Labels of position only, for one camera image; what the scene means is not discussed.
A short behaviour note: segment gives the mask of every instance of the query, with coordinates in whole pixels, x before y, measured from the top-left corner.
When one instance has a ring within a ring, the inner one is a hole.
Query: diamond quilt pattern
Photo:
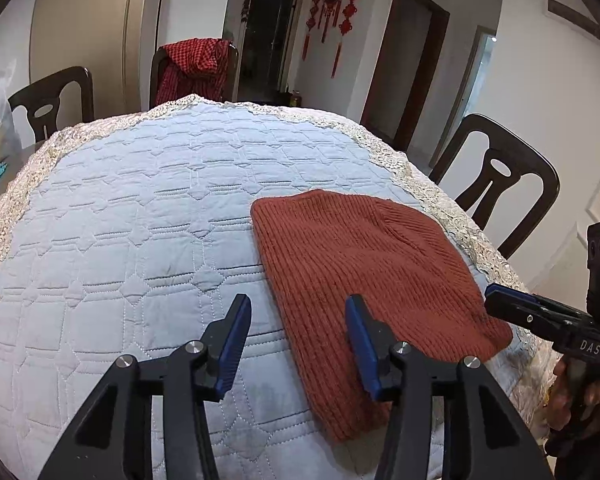
[[[243,292],[253,320],[234,387],[207,404],[221,478],[373,478],[384,432],[339,446],[322,437],[251,231],[253,200],[315,188],[420,208],[340,131],[241,108],[198,104],[61,159],[32,192],[0,264],[0,457],[14,474],[36,478],[117,355],[165,356]],[[489,364],[510,392],[527,363],[514,336]],[[157,479],[161,408],[158,397]],[[441,464],[438,428],[430,476]]]

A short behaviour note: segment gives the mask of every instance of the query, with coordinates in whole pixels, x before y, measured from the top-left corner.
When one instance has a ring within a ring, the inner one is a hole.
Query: metal bolt
[[[406,341],[400,341],[394,345],[394,351],[398,354],[408,354],[411,352],[411,345]]]
[[[480,359],[473,355],[465,357],[463,362],[467,368],[477,368],[480,366]]]
[[[190,354],[199,354],[205,349],[205,344],[202,341],[189,341],[184,349]]]
[[[134,357],[132,355],[121,355],[119,358],[116,359],[116,366],[118,368],[129,368],[133,361]]]

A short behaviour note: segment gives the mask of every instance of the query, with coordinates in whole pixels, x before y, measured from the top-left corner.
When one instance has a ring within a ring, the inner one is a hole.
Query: cream lace border
[[[31,191],[50,174],[63,156],[90,140],[107,137],[115,131],[131,128],[141,121],[161,118],[200,103],[218,105],[192,94],[178,101],[155,107],[148,112],[78,124],[53,134],[30,157],[17,177],[9,184],[7,191],[0,197],[0,262],[5,259],[10,250],[11,231],[29,205]],[[456,202],[411,164],[404,153],[396,152],[360,124],[330,112],[307,108],[260,106],[252,103],[225,103],[218,106],[244,108],[253,114],[273,115],[292,123],[310,122],[316,126],[334,128],[343,132],[368,150],[373,163],[386,168],[392,174],[394,184],[420,201],[424,211],[435,218],[445,231],[454,236],[471,261],[487,275],[490,281],[518,290],[526,290],[511,266]],[[518,333],[532,356],[532,362],[525,369],[510,397],[529,424],[533,412],[544,398],[548,387],[547,374],[550,375],[550,367],[556,357],[548,343],[540,341],[527,330],[518,329]]]

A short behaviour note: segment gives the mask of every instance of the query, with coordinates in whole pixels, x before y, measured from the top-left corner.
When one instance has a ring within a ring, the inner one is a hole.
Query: quilted tablecloth
[[[169,354],[246,293],[253,321],[234,387],[208,404],[223,479],[371,479],[383,431],[333,446],[312,416],[250,221],[263,196],[309,189],[417,208],[445,229],[481,290],[523,284],[466,214],[362,126],[297,108],[189,96],[55,134],[0,200],[0,458],[36,478],[87,394],[122,353]],[[529,420],[548,346],[513,328],[488,366]],[[154,477],[164,478],[161,397]],[[442,468],[434,410],[430,477]]]

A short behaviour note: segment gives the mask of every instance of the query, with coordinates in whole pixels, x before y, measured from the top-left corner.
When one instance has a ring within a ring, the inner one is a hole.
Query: red checkered cloth
[[[158,83],[155,105],[198,94],[213,101],[222,100],[229,65],[229,41],[179,41],[163,46],[170,61]]]

